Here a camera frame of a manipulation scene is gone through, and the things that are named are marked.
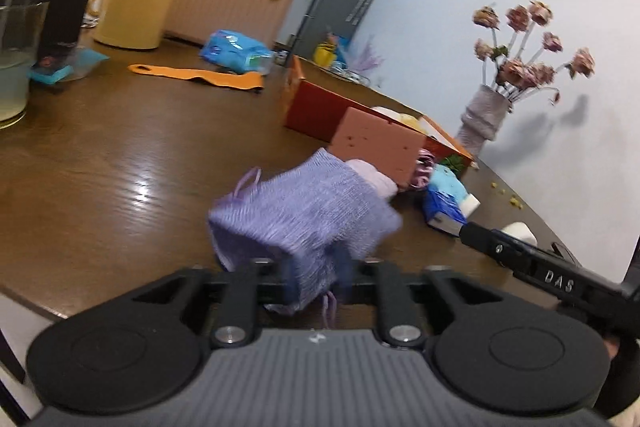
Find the straw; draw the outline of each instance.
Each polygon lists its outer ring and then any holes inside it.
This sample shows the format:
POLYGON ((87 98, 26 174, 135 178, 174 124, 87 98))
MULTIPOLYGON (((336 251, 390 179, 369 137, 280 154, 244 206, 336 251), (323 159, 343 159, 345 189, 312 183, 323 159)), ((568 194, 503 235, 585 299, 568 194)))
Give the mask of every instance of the straw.
POLYGON ((4 37, 4 30, 6 29, 6 20, 9 16, 9 8, 13 0, 4 0, 4 9, 0 12, 0 53, 2 52, 2 38, 4 37))

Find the open box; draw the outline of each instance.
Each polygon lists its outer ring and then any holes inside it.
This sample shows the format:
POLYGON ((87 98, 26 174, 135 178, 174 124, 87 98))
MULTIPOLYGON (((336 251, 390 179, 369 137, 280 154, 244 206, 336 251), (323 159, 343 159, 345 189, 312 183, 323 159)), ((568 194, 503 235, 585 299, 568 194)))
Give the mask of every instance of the open box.
POLYGON ((424 149, 436 156, 438 162, 457 156, 462 163, 462 169, 457 172, 459 176, 473 161, 473 157, 427 115, 369 87, 344 80, 304 58, 293 57, 291 61, 283 101, 286 127, 325 142, 331 142, 350 107, 411 128, 371 109, 380 106, 415 117, 427 133, 424 149))

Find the gray ribbed panel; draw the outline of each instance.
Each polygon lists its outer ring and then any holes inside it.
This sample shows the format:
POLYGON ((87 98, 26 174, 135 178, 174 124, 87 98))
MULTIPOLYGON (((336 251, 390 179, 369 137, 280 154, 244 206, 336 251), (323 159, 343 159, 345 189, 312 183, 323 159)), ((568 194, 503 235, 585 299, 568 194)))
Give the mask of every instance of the gray ribbed panel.
POLYGON ((148 410, 89 419, 47 409, 33 427, 606 427, 593 413, 522 419, 451 394, 419 353, 370 331, 266 330, 216 351, 182 393, 148 410), (313 343, 318 333, 325 336, 313 343))

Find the floor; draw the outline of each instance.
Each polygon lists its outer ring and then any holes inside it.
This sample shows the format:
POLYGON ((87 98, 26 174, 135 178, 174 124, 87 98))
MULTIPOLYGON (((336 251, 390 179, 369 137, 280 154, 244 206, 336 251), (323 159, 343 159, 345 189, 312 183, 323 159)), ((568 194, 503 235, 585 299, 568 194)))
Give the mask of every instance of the floor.
MULTIPOLYGON (((0 328, 23 366, 31 341, 49 324, 49 320, 0 294, 0 328)), ((0 378, 27 415, 33 417, 40 410, 42 406, 33 391, 28 388, 28 384, 24 386, 16 382, 1 365, 0 378)), ((0 410, 0 427, 13 427, 13 425, 4 412, 0 410)))

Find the black circular cover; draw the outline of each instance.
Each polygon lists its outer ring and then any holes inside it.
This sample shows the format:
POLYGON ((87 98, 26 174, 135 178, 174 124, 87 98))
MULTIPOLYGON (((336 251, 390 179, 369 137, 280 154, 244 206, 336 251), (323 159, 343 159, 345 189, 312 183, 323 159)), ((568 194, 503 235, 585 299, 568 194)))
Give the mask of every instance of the black circular cover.
POLYGON ((27 367, 43 402, 118 414, 167 399, 200 363, 196 335, 162 307, 130 302, 97 308, 45 330, 27 367))
POLYGON ((470 307, 440 336, 433 359, 461 396, 517 415, 590 406, 609 371, 607 351, 594 330, 510 302, 470 307))

